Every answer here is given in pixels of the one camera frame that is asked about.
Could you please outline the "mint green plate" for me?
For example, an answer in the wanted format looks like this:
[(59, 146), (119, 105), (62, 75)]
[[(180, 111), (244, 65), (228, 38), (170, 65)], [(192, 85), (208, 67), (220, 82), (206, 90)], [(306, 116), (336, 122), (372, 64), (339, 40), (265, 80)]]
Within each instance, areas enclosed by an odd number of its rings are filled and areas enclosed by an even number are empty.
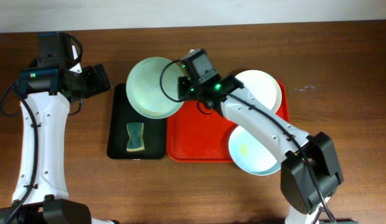
[(183, 105), (177, 103), (178, 78), (184, 76), (182, 69), (171, 60), (151, 57), (136, 64), (126, 81), (126, 95), (131, 106), (141, 115), (151, 119), (167, 118)]

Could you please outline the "light blue plate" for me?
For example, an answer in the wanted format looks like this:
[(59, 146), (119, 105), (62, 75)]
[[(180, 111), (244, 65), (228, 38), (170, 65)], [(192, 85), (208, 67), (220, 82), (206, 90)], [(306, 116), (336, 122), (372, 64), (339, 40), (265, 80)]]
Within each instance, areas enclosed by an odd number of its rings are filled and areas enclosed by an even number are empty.
[(281, 169), (270, 151), (241, 126), (231, 133), (228, 149), (234, 163), (249, 174), (272, 175)]

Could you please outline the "green yellow sponge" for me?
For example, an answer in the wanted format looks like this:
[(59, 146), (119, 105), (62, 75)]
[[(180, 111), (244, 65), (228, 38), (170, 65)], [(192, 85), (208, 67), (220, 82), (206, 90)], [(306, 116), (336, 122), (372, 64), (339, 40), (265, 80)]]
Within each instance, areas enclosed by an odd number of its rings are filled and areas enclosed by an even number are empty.
[(127, 152), (144, 151), (144, 124), (139, 122), (127, 123), (127, 133), (129, 140), (127, 141)]

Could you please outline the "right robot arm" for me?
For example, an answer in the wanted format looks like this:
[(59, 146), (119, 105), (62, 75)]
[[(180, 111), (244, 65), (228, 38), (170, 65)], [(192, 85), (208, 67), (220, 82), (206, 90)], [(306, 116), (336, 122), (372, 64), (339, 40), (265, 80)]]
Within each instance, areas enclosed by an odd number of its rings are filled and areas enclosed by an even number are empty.
[(327, 206), (344, 177), (332, 139), (320, 132), (310, 135), (256, 100), (237, 78), (220, 77), (205, 49), (179, 59), (190, 79), (182, 89), (185, 100), (197, 100), (210, 110), (244, 128), (281, 164), (281, 191), (290, 204), (286, 223), (319, 223), (322, 213), (336, 219)]

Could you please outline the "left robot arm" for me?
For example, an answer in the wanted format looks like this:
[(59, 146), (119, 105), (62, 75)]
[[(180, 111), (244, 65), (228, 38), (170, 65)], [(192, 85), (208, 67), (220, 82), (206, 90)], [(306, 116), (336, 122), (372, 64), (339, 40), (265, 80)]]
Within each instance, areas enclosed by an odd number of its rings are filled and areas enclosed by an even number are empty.
[(111, 90), (101, 64), (81, 67), (83, 46), (65, 32), (38, 35), (40, 55), (9, 90), (23, 118), (21, 168), (12, 205), (0, 223), (101, 223), (87, 205), (68, 198), (64, 169), (65, 126), (70, 105)]

